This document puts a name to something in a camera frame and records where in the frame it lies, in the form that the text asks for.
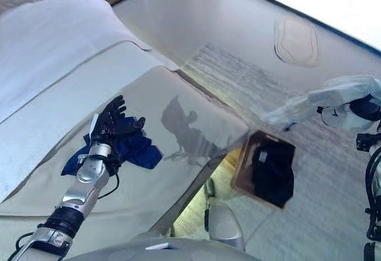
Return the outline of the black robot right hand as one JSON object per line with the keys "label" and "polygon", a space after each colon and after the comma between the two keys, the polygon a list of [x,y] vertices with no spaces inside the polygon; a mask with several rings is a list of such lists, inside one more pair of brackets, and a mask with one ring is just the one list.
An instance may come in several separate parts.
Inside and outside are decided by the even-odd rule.
{"label": "black robot right hand", "polygon": [[349,103],[350,110],[358,117],[368,121],[380,120],[380,101],[372,95],[353,100]]}

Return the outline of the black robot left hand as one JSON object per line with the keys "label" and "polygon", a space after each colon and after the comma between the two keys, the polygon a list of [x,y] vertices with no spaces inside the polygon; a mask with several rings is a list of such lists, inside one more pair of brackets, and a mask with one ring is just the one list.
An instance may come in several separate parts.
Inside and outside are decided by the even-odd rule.
{"label": "black robot left hand", "polygon": [[95,126],[90,135],[91,156],[108,157],[120,154],[123,139],[129,138],[143,130],[145,117],[125,120],[126,102],[122,95],[111,100],[98,115]]}

